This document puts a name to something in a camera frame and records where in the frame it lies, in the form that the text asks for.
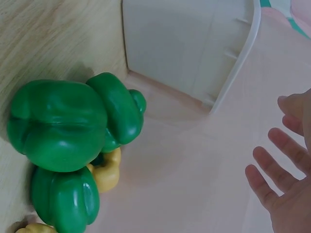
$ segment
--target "green object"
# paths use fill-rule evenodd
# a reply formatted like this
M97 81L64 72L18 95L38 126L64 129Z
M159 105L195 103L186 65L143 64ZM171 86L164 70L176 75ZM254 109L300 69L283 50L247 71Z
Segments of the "green object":
M261 7L271 7L269 0L260 0Z
M51 171L76 171L104 145L107 113L83 83L32 81L15 94L7 132L13 147Z
M37 80L15 94L7 133L13 147L51 171L81 169L102 152L133 141L146 100L103 73L86 84Z
M144 96L136 90L127 90L120 80L110 73L97 75L87 81L101 97L107 111L103 153L128 144L139 134L146 110Z
M31 200L39 217L59 233L83 233L98 215L100 198L91 172L52 172L37 167Z

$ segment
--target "wooden wall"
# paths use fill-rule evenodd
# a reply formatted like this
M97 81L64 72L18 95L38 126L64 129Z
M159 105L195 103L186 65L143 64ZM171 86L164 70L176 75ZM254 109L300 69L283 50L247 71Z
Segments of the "wooden wall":
M31 166L6 139L15 91L34 79L127 74L121 0L0 0L0 232L29 215Z

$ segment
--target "pink surface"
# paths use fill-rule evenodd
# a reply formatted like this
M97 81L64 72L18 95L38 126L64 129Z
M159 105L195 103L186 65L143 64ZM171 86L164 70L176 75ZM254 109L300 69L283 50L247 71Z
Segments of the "pink surface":
M292 0L291 13L297 25L311 37L311 1Z
M310 41L263 15L251 53L213 115L183 94L129 76L127 85L148 101L145 126L123 149L120 183L102 195L87 232L272 233L244 168L261 145L302 178L267 132L284 129L277 97L309 89L310 73Z
M289 23L289 21L287 20L287 18L278 10L271 8L271 7L262 7L261 9L261 13L263 15L267 15L277 21L279 21L280 23L291 27L291 24Z

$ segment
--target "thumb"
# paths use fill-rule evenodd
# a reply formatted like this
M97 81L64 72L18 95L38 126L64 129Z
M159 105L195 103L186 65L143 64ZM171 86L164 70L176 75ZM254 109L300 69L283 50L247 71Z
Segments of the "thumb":
M304 98L305 94L293 94L288 97L280 96L277 103L285 115L294 116L302 121Z

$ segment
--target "bell pepper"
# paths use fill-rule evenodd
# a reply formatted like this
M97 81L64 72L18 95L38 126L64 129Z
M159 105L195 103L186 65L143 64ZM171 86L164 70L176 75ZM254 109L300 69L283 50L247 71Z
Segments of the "bell pepper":
M17 91L7 124L13 147L51 171L81 169L100 152L134 140L143 125L146 100L103 73L86 84L37 80Z
M101 164L96 165L96 162L93 161L92 163L95 165L88 164L87 168L94 177L99 193L105 193L118 184L121 149L117 148L110 153L102 153L98 160L101 161Z
M136 90L128 90L111 73L97 75L87 81L101 97L108 115L103 153L132 142L143 125L146 99Z
M32 223L25 228L19 229L16 233L57 233L56 230L48 225Z
M51 171L76 171L104 146L107 113L99 95L83 83L37 80L11 103L7 133L13 147Z
M37 167L30 197L38 216L60 233L83 233L100 208L99 192L86 166L66 173Z

